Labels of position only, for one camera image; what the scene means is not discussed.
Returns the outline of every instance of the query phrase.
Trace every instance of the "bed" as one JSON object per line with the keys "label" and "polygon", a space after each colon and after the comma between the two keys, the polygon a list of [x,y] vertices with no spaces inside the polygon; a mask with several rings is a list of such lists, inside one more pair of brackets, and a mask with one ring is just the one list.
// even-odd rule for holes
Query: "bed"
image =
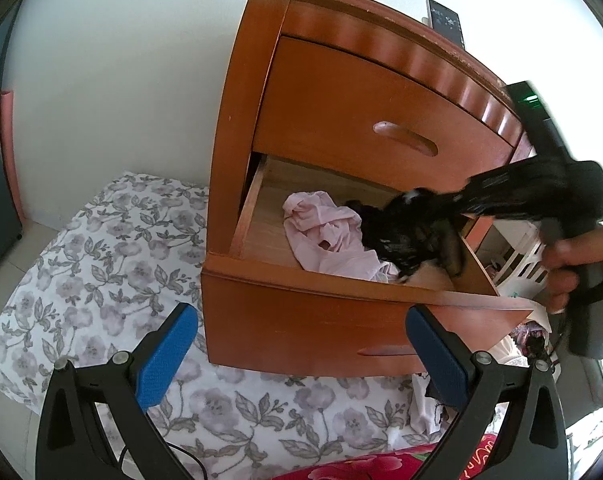
{"label": "bed", "polygon": [[[107,362],[185,301],[203,319],[200,269],[208,189],[124,173],[59,232],[0,315],[0,389],[41,411],[54,361]],[[211,365],[204,326],[160,405],[161,435],[217,478],[270,478],[296,467],[437,441],[407,424],[410,376],[324,378]],[[123,442],[105,406],[116,454]],[[199,474],[194,462],[184,463]]]}

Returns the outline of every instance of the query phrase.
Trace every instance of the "tiled floor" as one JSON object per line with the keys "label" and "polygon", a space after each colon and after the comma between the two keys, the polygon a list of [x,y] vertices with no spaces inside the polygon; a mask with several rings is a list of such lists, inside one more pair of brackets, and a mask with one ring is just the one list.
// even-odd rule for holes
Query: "tiled floor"
{"label": "tiled floor", "polygon": [[[0,312],[25,271],[56,234],[55,230],[43,225],[26,223],[24,237],[14,245],[0,264]],[[38,427],[37,415],[0,392],[0,449],[24,480],[34,478]]]}

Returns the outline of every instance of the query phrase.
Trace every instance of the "wooden dresser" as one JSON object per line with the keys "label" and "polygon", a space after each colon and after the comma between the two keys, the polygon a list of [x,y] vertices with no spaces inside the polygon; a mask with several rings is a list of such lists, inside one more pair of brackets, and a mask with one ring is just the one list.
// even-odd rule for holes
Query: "wooden dresser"
{"label": "wooden dresser", "polygon": [[371,0],[248,0],[228,67],[201,277],[214,364],[303,376],[421,371],[405,315],[427,304],[472,349],[530,312],[499,298],[473,250],[459,278],[424,266],[406,285],[302,270],[283,230],[296,191],[384,205],[398,190],[451,191],[525,158],[502,82],[433,30]]}

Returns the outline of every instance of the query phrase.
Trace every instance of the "phone screen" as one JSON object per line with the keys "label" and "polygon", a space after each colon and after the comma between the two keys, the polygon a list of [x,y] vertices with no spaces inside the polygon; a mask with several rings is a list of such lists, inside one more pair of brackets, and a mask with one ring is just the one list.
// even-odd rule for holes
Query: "phone screen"
{"label": "phone screen", "polygon": [[461,24],[459,23],[459,14],[444,7],[434,0],[428,0],[428,17],[433,30],[439,32],[444,38],[458,44],[464,50],[466,46],[463,42],[461,33]]}

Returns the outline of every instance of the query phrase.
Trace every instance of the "closed drawer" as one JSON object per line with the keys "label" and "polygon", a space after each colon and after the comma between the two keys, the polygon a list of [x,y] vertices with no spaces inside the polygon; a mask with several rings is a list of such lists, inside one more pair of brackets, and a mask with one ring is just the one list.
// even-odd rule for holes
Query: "closed drawer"
{"label": "closed drawer", "polygon": [[214,364],[304,376],[402,375],[423,370],[406,338],[408,308],[424,303],[470,349],[497,343],[530,312],[499,298],[467,248],[450,279],[423,266],[408,284],[302,270],[283,229],[292,192],[325,190],[341,205],[383,205],[393,190],[329,170],[264,157],[251,181],[230,254],[209,253],[201,286],[208,357]]}
{"label": "closed drawer", "polygon": [[395,72],[281,38],[253,150],[398,190],[460,189],[512,147],[456,105]]}

